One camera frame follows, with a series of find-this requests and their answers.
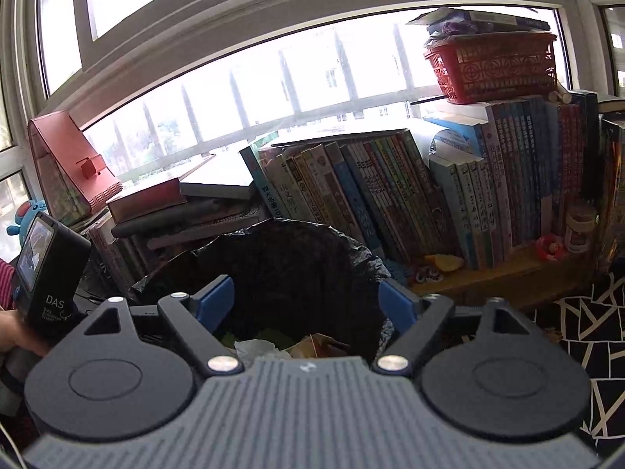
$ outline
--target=handheld device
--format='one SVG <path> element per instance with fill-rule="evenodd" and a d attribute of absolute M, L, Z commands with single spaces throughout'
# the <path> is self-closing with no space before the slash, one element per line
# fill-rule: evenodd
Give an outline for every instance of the handheld device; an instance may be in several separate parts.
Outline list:
<path fill-rule="evenodd" d="M 91 243 L 48 214 L 33 219 L 18 258 L 13 297 L 26 324 L 45 338 L 64 335 Z"/>
<path fill-rule="evenodd" d="M 18 311 L 40 337 L 52 343 L 75 326 L 74 293 L 84 272 L 91 243 L 48 214 L 35 215 L 12 278 Z M 24 381 L 40 358 L 16 347 L 0 368 L 0 414 L 14 416 Z"/>

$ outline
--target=device screen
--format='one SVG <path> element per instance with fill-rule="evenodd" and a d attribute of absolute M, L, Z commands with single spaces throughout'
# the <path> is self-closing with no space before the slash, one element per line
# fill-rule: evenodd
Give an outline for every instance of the device screen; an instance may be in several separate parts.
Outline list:
<path fill-rule="evenodd" d="M 24 247 L 18 259 L 18 270 L 29 292 L 34 287 L 37 273 L 46 257 L 52 236 L 54 236 L 52 227 L 46 224 L 40 217 L 37 217 L 32 222 L 32 227 L 28 231 Z"/>

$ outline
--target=white cable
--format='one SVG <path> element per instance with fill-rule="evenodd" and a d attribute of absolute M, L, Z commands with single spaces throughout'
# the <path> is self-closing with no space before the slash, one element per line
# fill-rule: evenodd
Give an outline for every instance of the white cable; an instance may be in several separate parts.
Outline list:
<path fill-rule="evenodd" d="M 22 469 L 28 469 L 26 467 L 26 462 L 24 462 L 24 459 L 22 458 L 22 455 L 21 455 L 20 451 L 18 450 L 18 447 L 15 445 L 15 442 L 13 441 L 13 438 L 6 431 L 4 425 L 2 424 L 2 421 L 0 421 L 0 430 L 2 430 L 2 433 L 4 434 L 4 436 L 7 438 L 7 440 L 11 444 L 11 448 L 13 448 L 13 451 L 15 452 L 15 455 L 17 456 L 18 460 L 20 461 L 20 465 L 21 465 Z"/>

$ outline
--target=finger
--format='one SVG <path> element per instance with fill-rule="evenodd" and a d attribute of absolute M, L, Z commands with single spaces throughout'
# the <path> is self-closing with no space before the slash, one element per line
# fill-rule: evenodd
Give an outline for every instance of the finger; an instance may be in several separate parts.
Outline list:
<path fill-rule="evenodd" d="M 32 329 L 24 324 L 18 325 L 13 333 L 13 342 L 27 351 L 32 351 L 42 358 L 48 354 L 50 347 Z"/>

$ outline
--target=red plastic basket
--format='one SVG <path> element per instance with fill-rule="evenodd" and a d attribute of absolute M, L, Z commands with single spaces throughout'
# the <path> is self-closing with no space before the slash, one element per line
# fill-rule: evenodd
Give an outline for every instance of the red plastic basket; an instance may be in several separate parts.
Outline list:
<path fill-rule="evenodd" d="M 426 59 L 450 102 L 472 104 L 556 89 L 552 34 L 512 32 L 432 46 Z"/>

